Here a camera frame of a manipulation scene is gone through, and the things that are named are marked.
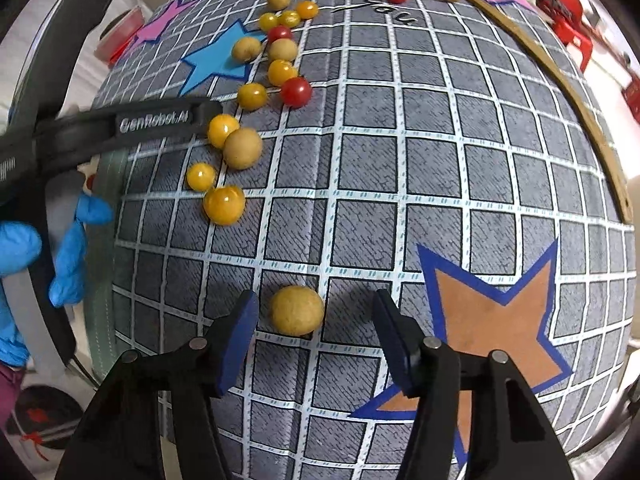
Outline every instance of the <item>hand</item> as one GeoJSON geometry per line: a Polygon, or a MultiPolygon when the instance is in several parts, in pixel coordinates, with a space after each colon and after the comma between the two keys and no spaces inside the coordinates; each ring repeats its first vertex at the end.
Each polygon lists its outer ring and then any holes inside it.
{"type": "MultiPolygon", "coordinates": [[[[54,259],[56,276],[49,287],[51,303],[60,307],[74,304],[84,296],[85,224],[106,224],[113,220],[109,205],[98,197],[84,193],[78,198],[76,219],[63,237],[54,259]]],[[[0,222],[0,278],[28,267],[40,254],[42,241],[36,229],[18,222],[0,222]]],[[[21,367],[29,359],[29,351],[0,283],[0,362],[21,367]]]]}

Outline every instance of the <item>purple cloth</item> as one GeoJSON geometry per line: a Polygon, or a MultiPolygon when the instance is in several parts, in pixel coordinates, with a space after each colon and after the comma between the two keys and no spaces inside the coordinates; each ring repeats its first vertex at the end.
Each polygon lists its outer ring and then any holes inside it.
{"type": "Polygon", "coordinates": [[[24,368],[13,370],[0,363],[0,427],[4,428],[20,395],[24,368]]]}

